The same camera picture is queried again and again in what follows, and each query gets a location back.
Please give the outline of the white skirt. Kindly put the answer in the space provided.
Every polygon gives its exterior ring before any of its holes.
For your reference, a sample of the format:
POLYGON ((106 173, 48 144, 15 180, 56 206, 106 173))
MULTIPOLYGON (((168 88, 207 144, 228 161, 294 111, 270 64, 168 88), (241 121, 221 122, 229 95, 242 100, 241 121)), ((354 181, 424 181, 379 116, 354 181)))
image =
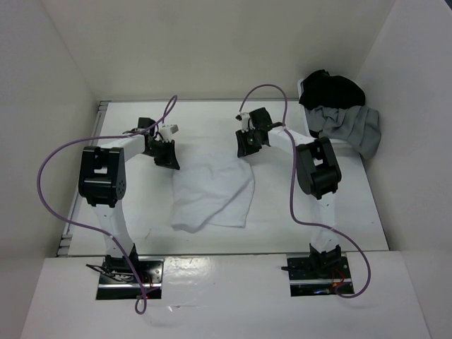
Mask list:
POLYGON ((254 196, 248 162, 229 154, 202 154, 172 176, 174 230, 196 233, 206 226, 244 228, 254 196))

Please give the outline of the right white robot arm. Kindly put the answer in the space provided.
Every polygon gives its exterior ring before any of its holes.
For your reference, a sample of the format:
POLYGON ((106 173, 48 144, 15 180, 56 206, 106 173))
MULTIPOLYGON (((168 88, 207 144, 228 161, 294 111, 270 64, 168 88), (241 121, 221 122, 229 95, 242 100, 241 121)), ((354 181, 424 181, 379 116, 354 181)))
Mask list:
MULTIPOLYGON (((330 140, 305 136, 282 122, 274 122, 264 107, 239 113, 235 119, 241 123, 241 128, 235 132, 238 157, 257 153, 263 146, 278 148, 292 156, 290 212, 295 212, 294 192, 298 186, 314 199, 313 206, 318 214, 325 208, 327 216, 333 218, 334 194, 342 174, 330 140)), ((309 269, 316 277, 324 278, 340 261, 338 238, 333 227, 326 224, 325 217, 319 222, 302 224, 314 228, 309 244, 309 269)))

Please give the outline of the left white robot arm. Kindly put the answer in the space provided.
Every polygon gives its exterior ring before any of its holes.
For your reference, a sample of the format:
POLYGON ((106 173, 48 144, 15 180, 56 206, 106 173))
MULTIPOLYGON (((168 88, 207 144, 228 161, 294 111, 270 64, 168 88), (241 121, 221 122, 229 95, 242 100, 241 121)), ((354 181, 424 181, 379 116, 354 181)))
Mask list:
POLYGON ((106 256, 100 272, 117 274, 124 282, 136 280, 141 265, 136 246, 127 230, 122 199, 126 193, 126 162, 137 155, 154 158, 157 166, 179 170, 173 135, 176 124, 163 124, 141 117, 138 126, 122 138, 101 146, 86 146, 82 152, 78 192, 93 208, 105 239, 106 256))

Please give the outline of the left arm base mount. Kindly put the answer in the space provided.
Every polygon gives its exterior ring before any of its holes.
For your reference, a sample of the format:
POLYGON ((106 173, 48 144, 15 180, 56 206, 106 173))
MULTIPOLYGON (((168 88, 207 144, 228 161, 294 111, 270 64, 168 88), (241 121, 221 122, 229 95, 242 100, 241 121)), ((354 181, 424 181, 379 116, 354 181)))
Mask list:
POLYGON ((102 265, 86 264, 90 270, 99 274, 96 300, 137 299, 141 294, 141 285, 146 291, 146 299, 161 299, 164 260, 139 256, 136 266, 138 278, 126 264, 124 268, 107 268, 102 265))

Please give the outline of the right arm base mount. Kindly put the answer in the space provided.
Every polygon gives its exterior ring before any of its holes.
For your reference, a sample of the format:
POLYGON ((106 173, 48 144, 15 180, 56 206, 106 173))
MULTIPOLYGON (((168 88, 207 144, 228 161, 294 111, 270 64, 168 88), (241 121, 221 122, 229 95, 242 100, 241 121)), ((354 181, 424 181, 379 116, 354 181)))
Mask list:
POLYGON ((355 293, 345 256, 322 273, 314 271, 308 256, 288 257, 281 270, 288 274, 292 297, 336 295, 336 289, 344 295, 355 293))

